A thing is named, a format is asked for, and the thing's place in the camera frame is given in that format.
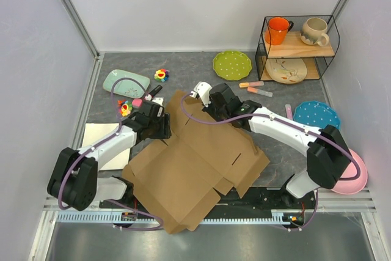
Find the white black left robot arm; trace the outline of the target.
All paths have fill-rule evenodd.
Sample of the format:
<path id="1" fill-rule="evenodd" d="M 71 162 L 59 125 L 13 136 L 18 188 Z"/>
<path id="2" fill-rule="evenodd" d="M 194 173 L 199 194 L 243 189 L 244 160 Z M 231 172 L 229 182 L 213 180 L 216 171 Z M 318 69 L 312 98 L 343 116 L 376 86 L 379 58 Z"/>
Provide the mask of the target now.
<path id="1" fill-rule="evenodd" d="M 99 178 L 98 171 L 110 160 L 145 139 L 168 139 L 170 115 L 154 101 L 145 101 L 138 111 L 93 144 L 78 150 L 63 149 L 47 186 L 62 210 L 85 210 L 94 201 L 112 199 L 127 208 L 134 201 L 132 184 L 120 177 Z"/>

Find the brown cardboard box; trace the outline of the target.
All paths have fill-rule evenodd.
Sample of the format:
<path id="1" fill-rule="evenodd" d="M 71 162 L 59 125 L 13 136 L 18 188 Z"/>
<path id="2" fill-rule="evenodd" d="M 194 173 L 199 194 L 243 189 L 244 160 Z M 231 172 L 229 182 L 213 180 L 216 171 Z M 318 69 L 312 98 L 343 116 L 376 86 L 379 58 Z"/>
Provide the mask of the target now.
<path id="1" fill-rule="evenodd" d="M 169 234 L 195 230 L 232 188 L 243 197 L 269 164 L 249 134 L 211 125 L 202 108 L 176 90 L 166 106 L 171 137 L 153 140 L 123 168 L 137 200 Z"/>

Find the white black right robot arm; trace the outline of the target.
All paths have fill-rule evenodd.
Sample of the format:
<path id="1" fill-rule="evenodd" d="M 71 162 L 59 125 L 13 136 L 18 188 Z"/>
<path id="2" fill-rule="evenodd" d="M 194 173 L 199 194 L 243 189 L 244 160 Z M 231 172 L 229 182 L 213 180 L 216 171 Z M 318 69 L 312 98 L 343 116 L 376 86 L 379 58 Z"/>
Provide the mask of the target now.
<path id="1" fill-rule="evenodd" d="M 226 83 L 211 86 L 200 82 L 194 92 L 216 124 L 230 123 L 268 136 L 306 157 L 307 167 L 290 177 L 279 194 L 284 207 L 294 208 L 312 190 L 333 189 L 338 181 L 346 180 L 343 173 L 354 159 L 340 131 L 332 125 L 325 128 L 303 125 L 254 101 L 241 101 Z"/>

